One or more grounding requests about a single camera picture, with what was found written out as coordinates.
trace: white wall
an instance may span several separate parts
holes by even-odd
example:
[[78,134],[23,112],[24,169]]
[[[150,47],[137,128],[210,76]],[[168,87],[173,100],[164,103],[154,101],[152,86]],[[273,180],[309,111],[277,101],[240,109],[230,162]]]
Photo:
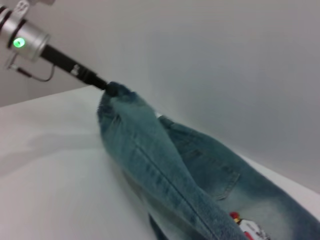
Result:
[[[57,0],[30,18],[160,112],[320,192],[319,12],[317,0]],[[29,93],[74,84],[58,71]]]

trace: jeans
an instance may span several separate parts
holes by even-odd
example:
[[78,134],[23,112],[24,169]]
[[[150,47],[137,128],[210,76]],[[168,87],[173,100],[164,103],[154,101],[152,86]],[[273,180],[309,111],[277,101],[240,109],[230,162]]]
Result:
[[318,240],[320,224],[217,140],[110,83],[97,111],[107,152],[125,171],[159,240],[248,240],[229,216],[257,222],[271,240]]

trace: blue jeans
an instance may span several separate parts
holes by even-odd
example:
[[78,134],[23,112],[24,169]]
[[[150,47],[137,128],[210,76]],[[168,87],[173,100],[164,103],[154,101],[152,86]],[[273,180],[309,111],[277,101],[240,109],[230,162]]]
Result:
[[229,216],[271,240],[318,240],[320,224],[217,140],[166,117],[116,83],[98,108],[104,146],[144,202],[158,239],[248,240]]

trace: metal cylinder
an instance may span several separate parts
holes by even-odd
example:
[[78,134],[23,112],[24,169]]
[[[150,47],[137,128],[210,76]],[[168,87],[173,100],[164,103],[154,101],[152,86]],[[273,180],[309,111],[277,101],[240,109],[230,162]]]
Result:
[[[13,42],[16,39],[23,39],[23,46],[15,46]],[[21,57],[36,61],[49,39],[49,34],[14,13],[10,13],[9,9],[6,8],[0,13],[0,41]]]

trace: white surface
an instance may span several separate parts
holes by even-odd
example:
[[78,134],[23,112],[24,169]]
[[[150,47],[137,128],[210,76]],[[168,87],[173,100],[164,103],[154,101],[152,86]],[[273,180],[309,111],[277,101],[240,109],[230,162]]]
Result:
[[[29,18],[105,79],[320,193],[319,12],[318,0],[57,0]],[[0,105],[81,86],[59,70],[46,84],[0,75]]]
[[[155,239],[102,146],[101,94],[85,87],[0,108],[0,239]],[[247,160],[319,218],[319,195]]]

